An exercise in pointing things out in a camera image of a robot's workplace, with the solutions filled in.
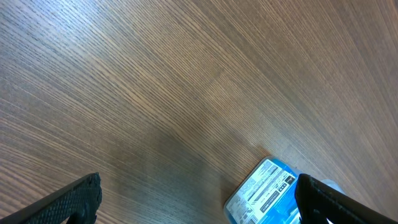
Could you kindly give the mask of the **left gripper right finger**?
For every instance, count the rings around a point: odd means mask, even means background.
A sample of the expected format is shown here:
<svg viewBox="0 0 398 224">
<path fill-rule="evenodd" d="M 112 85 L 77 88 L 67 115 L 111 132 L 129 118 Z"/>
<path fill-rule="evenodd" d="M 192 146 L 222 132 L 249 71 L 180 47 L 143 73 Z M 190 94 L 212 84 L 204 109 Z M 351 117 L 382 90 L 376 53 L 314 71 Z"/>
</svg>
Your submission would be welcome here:
<svg viewBox="0 0 398 224">
<path fill-rule="evenodd" d="M 397 224 L 308 174 L 300 174 L 295 201 L 301 224 Z"/>
</svg>

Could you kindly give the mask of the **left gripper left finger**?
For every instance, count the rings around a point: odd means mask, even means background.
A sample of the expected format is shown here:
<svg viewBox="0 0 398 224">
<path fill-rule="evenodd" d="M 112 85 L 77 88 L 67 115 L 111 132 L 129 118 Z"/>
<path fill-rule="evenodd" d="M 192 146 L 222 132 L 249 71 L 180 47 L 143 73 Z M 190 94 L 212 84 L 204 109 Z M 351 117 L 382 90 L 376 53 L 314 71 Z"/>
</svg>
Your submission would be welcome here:
<svg viewBox="0 0 398 224">
<path fill-rule="evenodd" d="M 95 172 L 2 218 L 1 223 L 94 224 L 101 201 L 101 179 L 99 173 Z"/>
</svg>

